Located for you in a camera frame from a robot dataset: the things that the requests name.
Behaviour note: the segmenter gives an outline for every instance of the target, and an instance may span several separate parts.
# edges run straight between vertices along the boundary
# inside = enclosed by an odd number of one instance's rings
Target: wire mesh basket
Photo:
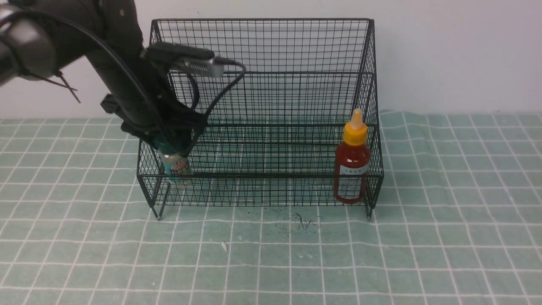
[[[152,21],[151,43],[157,41],[211,49],[247,67],[210,115],[185,184],[170,183],[157,151],[140,142],[137,178],[158,219],[167,205],[343,205],[333,196],[335,149],[357,107],[372,152],[359,203],[370,218],[384,178],[373,20],[161,19]],[[227,67],[221,78],[194,76],[196,111],[235,76]],[[190,105],[186,74],[168,77]]]

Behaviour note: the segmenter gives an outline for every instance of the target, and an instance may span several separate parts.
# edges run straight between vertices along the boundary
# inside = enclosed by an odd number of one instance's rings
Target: green grid mat
[[[372,223],[359,207],[158,223],[119,120],[2,120],[0,304],[541,304],[541,116],[380,118]]]

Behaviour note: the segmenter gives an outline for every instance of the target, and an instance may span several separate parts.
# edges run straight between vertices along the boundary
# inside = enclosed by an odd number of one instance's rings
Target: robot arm
[[[214,105],[243,77],[244,66],[210,50],[163,42],[146,49],[142,43],[133,0],[10,0],[0,5],[0,85],[13,77],[59,75],[85,56],[111,92],[102,107],[123,119],[124,131],[153,147],[157,139],[166,142],[187,156]],[[220,77],[224,65],[243,72],[203,114],[180,103],[165,77],[171,68]],[[189,79],[196,91],[190,74]]]

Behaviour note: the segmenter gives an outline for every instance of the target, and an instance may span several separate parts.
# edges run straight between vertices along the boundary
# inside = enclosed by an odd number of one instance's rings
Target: red bottle
[[[362,111],[355,109],[350,122],[344,126],[343,142],[335,151],[335,198],[348,205],[360,203],[365,196],[371,161],[367,147],[367,125],[363,123]]]

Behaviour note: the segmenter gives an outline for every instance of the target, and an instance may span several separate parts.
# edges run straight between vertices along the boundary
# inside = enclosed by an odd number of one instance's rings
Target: yellow bottle cap
[[[367,125],[363,123],[361,109],[354,109],[352,119],[344,125],[343,141],[351,146],[360,146],[367,142]]]

